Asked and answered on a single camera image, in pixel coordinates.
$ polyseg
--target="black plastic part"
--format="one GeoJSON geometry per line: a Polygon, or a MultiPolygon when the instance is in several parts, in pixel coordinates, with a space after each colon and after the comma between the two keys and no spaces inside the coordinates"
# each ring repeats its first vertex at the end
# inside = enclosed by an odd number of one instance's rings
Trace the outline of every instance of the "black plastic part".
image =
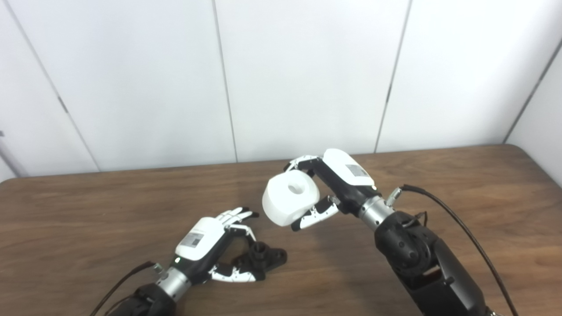
{"type": "Polygon", "coordinates": [[[204,283],[211,278],[209,270],[217,263],[226,249],[232,243],[234,235],[225,233],[211,250],[201,259],[191,261],[189,259],[174,256],[171,267],[174,267],[185,274],[192,285],[204,283]]]}
{"type": "Polygon", "coordinates": [[[173,316],[176,304],[158,285],[139,287],[133,296],[114,309],[110,316],[173,316]]]}
{"type": "Polygon", "coordinates": [[[375,245],[425,316],[487,315],[478,285],[445,242],[415,217],[391,214],[375,231],[375,245]]]}
{"type": "Polygon", "coordinates": [[[250,246],[248,253],[232,260],[232,264],[240,269],[240,273],[251,272],[257,281],[265,279],[265,273],[287,262],[287,252],[283,249],[272,249],[264,242],[256,242],[250,246]]]}
{"type": "Polygon", "coordinates": [[[298,164],[299,170],[312,170],[340,200],[338,209],[344,214],[359,216],[365,201],[381,194],[371,186],[352,186],[340,178],[321,159],[307,160],[298,164]]]}
{"type": "Polygon", "coordinates": [[[330,197],[327,196],[318,201],[318,203],[316,203],[314,207],[319,214],[322,214],[323,212],[327,211],[333,204],[334,203],[330,200],[330,197]]]}

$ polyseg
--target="black small object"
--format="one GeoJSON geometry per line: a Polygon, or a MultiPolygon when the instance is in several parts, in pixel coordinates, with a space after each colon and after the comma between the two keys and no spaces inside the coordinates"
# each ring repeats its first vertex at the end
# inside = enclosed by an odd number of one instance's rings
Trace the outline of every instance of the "black small object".
{"type": "Polygon", "coordinates": [[[270,248],[266,243],[253,243],[248,253],[232,260],[232,264],[240,269],[240,273],[251,272],[256,281],[265,280],[265,273],[287,262],[287,252],[283,249],[270,248]]]}

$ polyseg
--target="wall seam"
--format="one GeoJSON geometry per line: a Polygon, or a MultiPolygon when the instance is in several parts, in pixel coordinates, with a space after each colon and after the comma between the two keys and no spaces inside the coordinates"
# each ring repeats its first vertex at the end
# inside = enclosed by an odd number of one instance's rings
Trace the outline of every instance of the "wall seam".
{"type": "Polygon", "coordinates": [[[507,131],[507,135],[504,138],[504,141],[502,142],[502,144],[506,144],[507,140],[509,139],[509,137],[511,136],[511,133],[513,132],[513,130],[515,129],[515,126],[517,125],[517,123],[519,122],[519,120],[521,119],[521,117],[523,116],[523,112],[525,112],[525,110],[527,109],[527,106],[529,105],[529,103],[531,102],[531,100],[534,97],[534,94],[537,92],[538,87],[541,85],[542,80],[545,78],[546,73],[548,73],[550,66],[552,65],[552,62],[554,62],[554,59],[556,58],[556,56],[558,55],[558,53],[560,52],[560,48],[562,47],[562,39],[560,39],[560,42],[558,43],[558,46],[556,46],[556,48],[554,49],[554,53],[552,53],[552,56],[550,56],[549,61],[546,63],[545,69],[542,71],[541,76],[538,78],[537,83],[534,85],[533,90],[531,90],[531,93],[529,94],[529,96],[527,97],[527,99],[525,100],[525,102],[523,103],[523,107],[521,108],[521,110],[519,111],[519,113],[517,114],[517,117],[515,118],[515,120],[513,121],[513,124],[511,125],[511,127],[509,128],[509,130],[507,131]]]}
{"type": "Polygon", "coordinates": [[[228,93],[228,83],[226,81],[226,67],[224,65],[224,55],[223,55],[223,43],[220,38],[220,28],[219,28],[219,15],[216,10],[216,2],[212,0],[212,10],[215,18],[215,29],[216,37],[219,41],[219,54],[220,54],[220,65],[223,71],[224,89],[226,92],[226,105],[228,107],[228,118],[230,119],[230,132],[232,134],[232,144],[234,145],[234,158],[238,162],[238,150],[236,148],[236,136],[234,135],[234,122],[232,121],[232,109],[230,108],[230,95],[228,93]]]}
{"type": "Polygon", "coordinates": [[[76,130],[76,133],[78,134],[78,137],[80,138],[80,141],[82,141],[82,144],[86,148],[86,151],[90,155],[90,158],[92,159],[92,161],[93,161],[94,165],[96,166],[96,168],[98,169],[98,171],[101,171],[101,169],[99,168],[98,162],[94,158],[94,155],[92,154],[92,151],[88,147],[88,144],[86,143],[84,137],[82,136],[82,133],[78,129],[78,126],[76,125],[76,122],[74,122],[74,119],[72,118],[72,115],[70,115],[70,112],[68,111],[68,108],[65,106],[64,102],[62,101],[62,97],[59,94],[59,92],[57,90],[57,87],[55,86],[55,83],[51,79],[51,76],[49,76],[49,73],[47,72],[47,69],[43,65],[43,62],[41,62],[41,58],[39,58],[39,55],[37,54],[37,51],[35,50],[35,47],[33,47],[33,44],[31,43],[31,40],[29,39],[27,33],[25,32],[23,25],[20,23],[20,20],[17,18],[16,12],[12,9],[12,6],[10,5],[8,0],[3,0],[3,2],[4,2],[4,5],[6,6],[6,9],[8,10],[8,13],[12,17],[12,19],[13,19],[14,23],[16,24],[18,30],[20,31],[21,36],[23,36],[26,44],[28,45],[28,48],[31,50],[31,53],[34,56],[35,61],[39,64],[39,68],[41,69],[41,72],[43,73],[43,75],[47,79],[47,82],[51,86],[51,89],[53,90],[53,93],[55,94],[56,98],[58,99],[58,102],[60,103],[63,111],[68,116],[68,118],[70,120],[70,123],[72,124],[72,127],[76,130]]]}
{"type": "Polygon", "coordinates": [[[408,25],[408,18],[410,17],[410,10],[412,8],[412,1],[413,0],[408,1],[408,8],[406,9],[406,16],[404,18],[404,26],[402,27],[402,34],[400,35],[400,42],[398,44],[398,51],[396,52],[396,59],[394,61],[394,68],[392,69],[392,76],[390,77],[390,85],[388,86],[387,97],[386,97],[386,101],[384,103],[383,115],[380,118],[379,132],[377,134],[377,141],[375,142],[375,150],[373,151],[374,153],[377,152],[377,149],[379,147],[380,134],[383,131],[384,118],[386,116],[386,112],[387,112],[387,108],[388,108],[388,101],[390,100],[390,94],[391,94],[391,91],[392,91],[392,84],[394,83],[394,76],[396,74],[396,68],[398,67],[398,59],[400,58],[400,52],[402,51],[402,42],[404,41],[404,35],[406,34],[406,27],[408,25]]]}

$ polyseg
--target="white wall panel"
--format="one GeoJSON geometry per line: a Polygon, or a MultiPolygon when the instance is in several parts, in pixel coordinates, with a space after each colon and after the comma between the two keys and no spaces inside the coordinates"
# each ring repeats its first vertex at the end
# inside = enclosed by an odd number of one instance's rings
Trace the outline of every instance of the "white wall panel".
{"type": "Polygon", "coordinates": [[[414,1],[377,151],[502,142],[561,16],[559,0],[414,1]]]}
{"type": "Polygon", "coordinates": [[[507,142],[521,147],[562,186],[562,53],[554,59],[507,142]]]}
{"type": "Polygon", "coordinates": [[[6,162],[4,162],[4,160],[2,160],[2,158],[0,157],[0,183],[4,180],[14,178],[14,177],[15,177],[15,175],[13,174],[10,167],[8,167],[6,162]]]}
{"type": "Polygon", "coordinates": [[[10,3],[100,169],[235,161],[211,1],[10,3]]]}
{"type": "Polygon", "coordinates": [[[407,0],[217,0],[240,161],[373,152],[407,0]]]}
{"type": "Polygon", "coordinates": [[[0,151],[18,173],[98,171],[4,2],[0,87],[0,151]]]}

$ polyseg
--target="qr code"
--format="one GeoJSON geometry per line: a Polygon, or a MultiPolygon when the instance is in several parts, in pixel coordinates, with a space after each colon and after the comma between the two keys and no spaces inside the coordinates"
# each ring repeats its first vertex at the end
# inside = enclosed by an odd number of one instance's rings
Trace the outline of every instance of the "qr code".
{"type": "Polygon", "coordinates": [[[368,177],[369,174],[365,169],[358,165],[346,165],[346,167],[351,171],[351,173],[356,177],[368,177]]]}
{"type": "Polygon", "coordinates": [[[196,248],[197,245],[199,245],[201,239],[203,239],[203,236],[205,235],[199,233],[189,233],[187,234],[187,236],[183,238],[182,242],[180,242],[179,244],[182,246],[196,248]]]}

